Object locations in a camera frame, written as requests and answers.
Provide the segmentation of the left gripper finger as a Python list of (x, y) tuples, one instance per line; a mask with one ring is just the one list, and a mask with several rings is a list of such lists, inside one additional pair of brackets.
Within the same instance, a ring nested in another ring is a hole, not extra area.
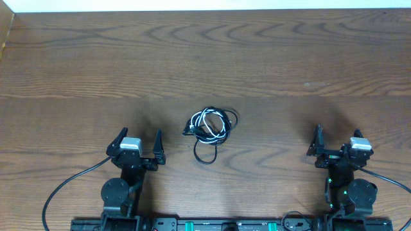
[(119, 135), (107, 146), (106, 154), (109, 157), (116, 157), (122, 152), (122, 148), (120, 147), (121, 142), (127, 136), (128, 128), (123, 127), (120, 131)]
[(159, 165), (166, 164), (166, 155), (164, 154), (164, 148), (162, 145), (162, 131), (158, 130), (155, 137), (155, 143), (152, 150), (155, 160)]

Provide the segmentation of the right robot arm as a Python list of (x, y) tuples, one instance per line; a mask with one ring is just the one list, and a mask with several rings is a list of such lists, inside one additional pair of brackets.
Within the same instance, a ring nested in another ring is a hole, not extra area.
[(325, 147), (323, 127), (314, 129), (307, 156), (316, 157), (315, 167), (327, 169), (324, 196), (330, 212), (315, 218), (314, 230), (366, 230), (365, 217), (373, 212), (378, 188), (354, 172), (367, 165), (372, 146), (359, 129), (339, 150)]

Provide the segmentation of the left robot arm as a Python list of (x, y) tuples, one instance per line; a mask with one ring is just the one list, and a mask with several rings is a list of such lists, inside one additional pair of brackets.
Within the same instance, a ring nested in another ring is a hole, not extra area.
[(108, 145), (106, 154), (111, 162), (121, 170), (118, 178), (107, 180), (101, 189), (103, 212), (102, 230), (151, 230), (152, 222), (137, 213), (145, 174), (157, 171), (166, 163), (162, 145), (162, 132), (157, 131), (152, 158), (142, 157), (142, 141), (127, 137), (124, 127)]

